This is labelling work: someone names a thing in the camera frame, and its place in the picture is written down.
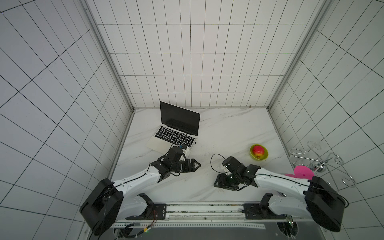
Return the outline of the green bowl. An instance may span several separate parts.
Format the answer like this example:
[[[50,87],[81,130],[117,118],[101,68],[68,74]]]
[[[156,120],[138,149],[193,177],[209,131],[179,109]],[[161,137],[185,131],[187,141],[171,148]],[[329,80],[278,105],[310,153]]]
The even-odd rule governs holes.
[[[262,145],[252,145],[250,147],[250,155],[256,161],[264,161],[268,158],[268,150]]]

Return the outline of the red apple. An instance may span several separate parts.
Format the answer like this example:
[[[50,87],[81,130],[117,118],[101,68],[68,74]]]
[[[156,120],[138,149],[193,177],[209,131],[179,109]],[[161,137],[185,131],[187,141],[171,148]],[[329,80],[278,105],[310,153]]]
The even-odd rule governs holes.
[[[253,155],[257,158],[257,159],[261,159],[264,157],[265,155],[265,149],[264,147],[260,146],[260,145],[255,145],[252,149],[252,152],[253,152]]]

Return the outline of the silver laptop black screen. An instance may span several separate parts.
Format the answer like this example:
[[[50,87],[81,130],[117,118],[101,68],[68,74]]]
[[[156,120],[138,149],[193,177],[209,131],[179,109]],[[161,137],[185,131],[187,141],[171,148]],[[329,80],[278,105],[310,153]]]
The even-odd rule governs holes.
[[[192,150],[199,134],[201,114],[165,102],[160,102],[160,112],[161,125],[146,147],[163,155],[169,148],[183,144]]]

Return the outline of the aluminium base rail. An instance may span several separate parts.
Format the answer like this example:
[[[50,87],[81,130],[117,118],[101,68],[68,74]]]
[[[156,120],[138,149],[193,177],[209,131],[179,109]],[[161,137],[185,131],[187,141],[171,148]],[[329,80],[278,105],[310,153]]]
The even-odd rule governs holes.
[[[108,203],[101,209],[86,204],[81,215],[96,236],[108,229],[153,228],[256,228],[264,222],[292,226],[310,222],[310,217],[294,214],[277,215],[262,203],[153,203],[142,198],[134,201],[132,209],[119,214],[118,205]]]

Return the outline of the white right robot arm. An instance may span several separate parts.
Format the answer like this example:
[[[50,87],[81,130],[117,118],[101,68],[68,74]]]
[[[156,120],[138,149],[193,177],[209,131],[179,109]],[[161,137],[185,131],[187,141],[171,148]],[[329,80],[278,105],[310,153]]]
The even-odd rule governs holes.
[[[348,201],[325,180],[316,176],[299,178],[281,175],[257,165],[245,166],[236,158],[223,161],[226,172],[219,173],[214,187],[240,191],[248,186],[277,191],[267,193],[256,204],[245,204],[247,219],[282,220],[284,217],[302,217],[313,220],[332,232],[339,232]]]

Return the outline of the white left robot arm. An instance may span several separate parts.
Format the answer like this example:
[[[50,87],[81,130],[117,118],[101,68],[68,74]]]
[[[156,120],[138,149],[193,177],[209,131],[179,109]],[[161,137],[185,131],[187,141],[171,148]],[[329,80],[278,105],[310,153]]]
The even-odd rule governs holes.
[[[80,214],[94,236],[101,236],[116,221],[127,217],[147,219],[155,213],[153,201],[143,193],[170,175],[193,173],[201,167],[195,159],[188,159],[181,147],[168,152],[131,177],[112,182],[101,180],[80,207]]]

